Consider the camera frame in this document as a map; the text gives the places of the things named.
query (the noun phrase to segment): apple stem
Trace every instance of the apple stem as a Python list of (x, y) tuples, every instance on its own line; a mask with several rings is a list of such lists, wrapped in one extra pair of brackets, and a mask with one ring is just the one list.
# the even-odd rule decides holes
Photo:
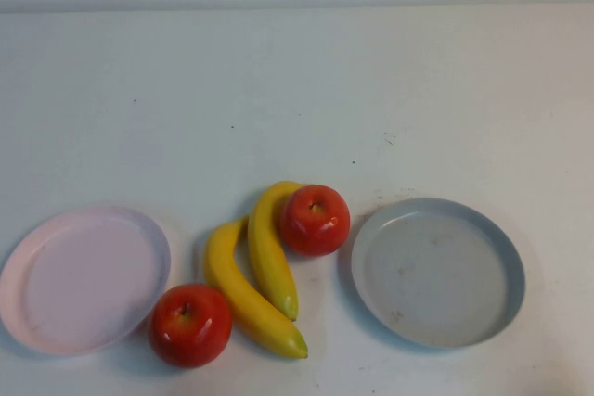
[(186, 303), (184, 309), (181, 312), (182, 315), (186, 315), (187, 313), (189, 313), (189, 303)]

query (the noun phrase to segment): apple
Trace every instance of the apple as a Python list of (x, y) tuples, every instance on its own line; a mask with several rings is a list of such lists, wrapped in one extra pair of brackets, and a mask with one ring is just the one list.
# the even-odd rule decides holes
[(296, 190), (285, 204), (278, 229), (285, 243), (303, 255), (326, 255), (349, 235), (351, 215), (341, 195), (325, 185)]
[(225, 297), (208, 285), (190, 283), (161, 296), (148, 317), (148, 340), (167, 364), (194, 368), (225, 349), (231, 326)]

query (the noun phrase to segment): white tabletop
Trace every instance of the white tabletop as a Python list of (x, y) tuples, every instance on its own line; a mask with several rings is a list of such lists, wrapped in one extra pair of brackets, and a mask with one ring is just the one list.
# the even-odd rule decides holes
[(518, 318), (459, 351), (360, 307), (348, 249), (291, 257), (299, 362), (234, 332), (177, 372), (141, 335), (70, 359), (0, 331), (5, 395), (594, 394), (594, 6), (0, 16), (0, 253), (97, 202), (157, 218), (169, 286), (280, 179), (327, 184), (355, 227), (407, 197), (484, 212), (516, 244)]

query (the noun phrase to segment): banana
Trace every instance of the banana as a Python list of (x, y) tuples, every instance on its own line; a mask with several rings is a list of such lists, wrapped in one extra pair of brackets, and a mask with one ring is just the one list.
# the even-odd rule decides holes
[(303, 185), (293, 181), (281, 181), (268, 187), (253, 208), (248, 225), (250, 260), (262, 293), (292, 321), (297, 319), (299, 303), (278, 234), (277, 219), (286, 200), (301, 187)]
[(239, 327), (276, 354), (304, 359), (307, 345), (293, 323), (262, 297), (241, 274), (235, 248), (248, 226), (248, 217), (214, 229), (204, 251), (206, 281), (229, 301)]

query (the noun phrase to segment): fake fruit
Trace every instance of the fake fruit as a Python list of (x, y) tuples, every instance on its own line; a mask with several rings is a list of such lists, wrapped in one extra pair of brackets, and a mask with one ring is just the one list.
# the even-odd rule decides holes
[(148, 318), (152, 349), (168, 364), (194, 368), (209, 363), (231, 336), (231, 310), (208, 285), (174, 287), (157, 302)]
[(207, 282), (227, 298), (235, 321), (248, 336), (276, 354), (307, 357), (299, 330), (245, 279), (235, 262), (235, 249), (245, 237), (248, 217), (213, 230), (204, 251)]
[(278, 222), (285, 243), (303, 255), (326, 255), (349, 235), (351, 216), (344, 199), (324, 185), (307, 185), (287, 201)]
[(295, 282), (278, 233), (278, 216), (291, 194), (303, 185), (281, 181), (262, 194), (248, 225), (250, 260), (264, 296), (291, 320), (297, 319), (299, 303)]

